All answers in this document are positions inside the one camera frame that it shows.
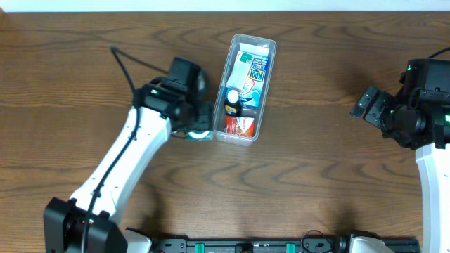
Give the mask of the green Zam-Buk box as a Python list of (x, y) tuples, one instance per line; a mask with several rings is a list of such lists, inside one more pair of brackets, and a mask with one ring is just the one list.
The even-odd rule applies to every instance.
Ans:
[(186, 133), (189, 141), (211, 141), (214, 138), (212, 131), (189, 131)]

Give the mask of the blue cooling patch packet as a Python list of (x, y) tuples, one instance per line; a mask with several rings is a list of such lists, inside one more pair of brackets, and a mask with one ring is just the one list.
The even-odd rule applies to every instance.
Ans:
[(239, 93), (244, 108), (256, 110), (262, 97), (262, 91), (269, 70), (270, 57), (255, 56), (247, 74), (243, 90)]

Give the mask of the red Panadol box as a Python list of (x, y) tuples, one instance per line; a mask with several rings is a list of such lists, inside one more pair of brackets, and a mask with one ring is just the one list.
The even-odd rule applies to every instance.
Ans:
[(235, 136), (252, 138), (255, 133), (255, 119), (253, 117), (226, 115), (224, 132)]

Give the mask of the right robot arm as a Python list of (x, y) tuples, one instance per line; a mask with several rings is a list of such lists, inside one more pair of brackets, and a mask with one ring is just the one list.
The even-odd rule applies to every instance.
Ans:
[(424, 252), (449, 251), (449, 102), (414, 88), (397, 95), (369, 87), (351, 115), (415, 152), (422, 189)]

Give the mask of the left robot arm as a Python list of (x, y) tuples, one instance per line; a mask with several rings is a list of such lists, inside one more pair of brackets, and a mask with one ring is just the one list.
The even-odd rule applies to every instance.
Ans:
[(44, 210), (46, 252), (150, 252), (150, 237), (119, 224), (129, 197), (155, 153), (172, 134), (211, 129), (209, 79), (157, 77), (133, 91), (127, 120), (101, 163), (67, 201)]

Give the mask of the white green medicine box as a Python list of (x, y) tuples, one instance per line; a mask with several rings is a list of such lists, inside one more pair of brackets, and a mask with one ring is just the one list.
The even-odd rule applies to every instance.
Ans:
[(226, 86), (238, 91), (242, 91), (245, 86), (248, 72), (255, 55), (244, 51), (239, 51), (236, 55), (231, 75), (227, 80)]

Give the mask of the dark cough syrup bottle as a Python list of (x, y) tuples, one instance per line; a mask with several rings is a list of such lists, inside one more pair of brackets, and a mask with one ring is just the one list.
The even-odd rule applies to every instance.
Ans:
[(240, 103), (239, 92), (235, 89), (229, 89), (226, 93), (224, 103), (226, 115), (240, 117), (242, 112), (242, 105)]

